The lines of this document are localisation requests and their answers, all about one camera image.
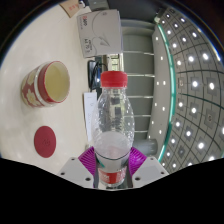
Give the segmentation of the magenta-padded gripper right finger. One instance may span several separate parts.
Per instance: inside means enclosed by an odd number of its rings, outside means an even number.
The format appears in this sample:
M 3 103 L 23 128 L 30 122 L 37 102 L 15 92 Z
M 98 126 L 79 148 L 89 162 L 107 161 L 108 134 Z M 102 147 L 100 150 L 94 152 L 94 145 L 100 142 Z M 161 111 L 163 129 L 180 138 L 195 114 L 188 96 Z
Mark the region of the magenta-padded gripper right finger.
M 168 172 L 153 156 L 147 157 L 132 147 L 128 160 L 127 189 L 144 187 L 168 175 Z

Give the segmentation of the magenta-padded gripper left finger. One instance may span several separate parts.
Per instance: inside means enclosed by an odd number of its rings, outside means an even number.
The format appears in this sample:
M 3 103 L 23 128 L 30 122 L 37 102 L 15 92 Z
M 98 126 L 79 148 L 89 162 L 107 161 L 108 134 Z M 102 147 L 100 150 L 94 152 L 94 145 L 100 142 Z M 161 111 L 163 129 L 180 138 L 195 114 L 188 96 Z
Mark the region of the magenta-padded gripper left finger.
M 94 148 L 90 147 L 78 158 L 69 158 L 58 176 L 84 188 L 96 188 L 98 177 Z

